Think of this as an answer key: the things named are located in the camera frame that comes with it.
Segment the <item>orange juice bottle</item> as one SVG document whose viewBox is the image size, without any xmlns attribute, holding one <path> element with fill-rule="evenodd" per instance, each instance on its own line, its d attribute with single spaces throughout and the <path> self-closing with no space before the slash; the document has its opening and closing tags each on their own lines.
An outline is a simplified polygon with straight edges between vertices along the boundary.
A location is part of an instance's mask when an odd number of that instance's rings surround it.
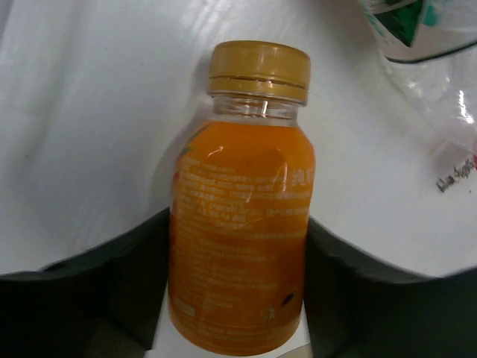
<svg viewBox="0 0 477 358">
<path fill-rule="evenodd" d="M 311 63 L 296 48 L 235 40 L 211 56 L 212 112 L 174 167 L 168 309 L 216 354 L 286 343 L 303 304 L 315 151 L 297 114 Z"/>
</svg>

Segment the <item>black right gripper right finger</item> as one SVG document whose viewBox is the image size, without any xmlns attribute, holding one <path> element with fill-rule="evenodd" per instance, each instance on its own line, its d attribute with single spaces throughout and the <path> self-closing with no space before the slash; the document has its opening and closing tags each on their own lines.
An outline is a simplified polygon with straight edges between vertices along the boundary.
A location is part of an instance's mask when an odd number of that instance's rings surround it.
<svg viewBox="0 0 477 358">
<path fill-rule="evenodd" d="M 476 270 L 428 278 L 342 242 L 314 219 L 305 313 L 313 357 L 475 357 Z"/>
</svg>

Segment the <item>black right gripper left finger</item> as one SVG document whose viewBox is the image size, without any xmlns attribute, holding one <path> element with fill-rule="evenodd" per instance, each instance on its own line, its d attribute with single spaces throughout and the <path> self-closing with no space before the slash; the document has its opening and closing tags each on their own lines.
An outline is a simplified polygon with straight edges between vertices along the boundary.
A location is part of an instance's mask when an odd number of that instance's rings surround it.
<svg viewBox="0 0 477 358">
<path fill-rule="evenodd" d="M 2 357 L 85 357 L 103 326 L 152 349 L 168 276 L 169 210 L 40 271 L 1 276 Z"/>
</svg>

